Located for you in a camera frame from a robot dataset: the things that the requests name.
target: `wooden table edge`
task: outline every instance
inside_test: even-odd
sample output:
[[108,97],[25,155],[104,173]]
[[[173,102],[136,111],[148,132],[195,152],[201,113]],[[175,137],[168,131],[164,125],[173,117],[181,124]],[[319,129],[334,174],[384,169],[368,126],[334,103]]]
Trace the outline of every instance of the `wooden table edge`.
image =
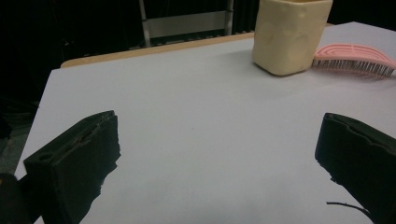
[[245,33],[245,34],[240,34],[240,35],[226,35],[226,36],[221,36],[221,37],[195,40],[195,41],[189,41],[189,42],[183,42],[183,43],[177,43],[177,44],[163,45],[163,46],[153,47],[153,48],[133,49],[133,50],[127,50],[127,51],[122,51],[122,52],[116,52],[116,53],[109,53],[109,54],[103,54],[103,55],[97,55],[97,56],[91,56],[91,57],[85,57],[85,58],[72,59],[72,60],[62,63],[61,68],[89,64],[89,63],[107,62],[107,61],[112,61],[112,60],[117,60],[117,59],[126,59],[126,58],[138,57],[138,56],[155,54],[155,53],[163,53],[163,52],[172,51],[172,50],[191,49],[191,48],[220,44],[220,43],[225,43],[225,42],[230,42],[230,41],[249,39],[249,38],[253,38],[253,37],[254,37],[254,33]]

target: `hairbrush bristles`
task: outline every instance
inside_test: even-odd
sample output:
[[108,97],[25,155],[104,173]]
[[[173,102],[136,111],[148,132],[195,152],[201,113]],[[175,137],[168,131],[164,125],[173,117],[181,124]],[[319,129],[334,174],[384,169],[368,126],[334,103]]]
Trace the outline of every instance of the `hairbrush bristles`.
[[362,45],[332,44],[319,49],[312,68],[337,73],[390,77],[396,62],[377,49]]

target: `chair backrest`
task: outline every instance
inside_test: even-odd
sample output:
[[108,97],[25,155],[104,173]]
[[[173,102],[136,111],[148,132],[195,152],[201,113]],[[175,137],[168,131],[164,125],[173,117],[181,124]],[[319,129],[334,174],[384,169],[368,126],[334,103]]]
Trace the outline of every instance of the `chair backrest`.
[[147,19],[144,0],[139,0],[139,4],[146,47],[151,46],[151,38],[221,29],[225,35],[230,35],[233,28],[233,0],[227,1],[223,11],[155,19]]

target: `dark floor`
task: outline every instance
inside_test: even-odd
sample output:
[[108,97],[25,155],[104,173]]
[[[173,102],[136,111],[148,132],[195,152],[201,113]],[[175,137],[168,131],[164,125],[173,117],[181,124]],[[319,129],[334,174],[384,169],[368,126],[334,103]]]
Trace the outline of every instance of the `dark floor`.
[[15,173],[31,126],[28,123],[14,127],[9,138],[0,139],[0,173]]

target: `cream container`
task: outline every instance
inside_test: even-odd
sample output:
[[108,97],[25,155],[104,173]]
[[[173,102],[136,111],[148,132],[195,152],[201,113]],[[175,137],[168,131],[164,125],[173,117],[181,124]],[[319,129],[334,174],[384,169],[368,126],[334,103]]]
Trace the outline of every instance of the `cream container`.
[[254,63],[277,76],[308,69],[331,8],[332,0],[261,0]]

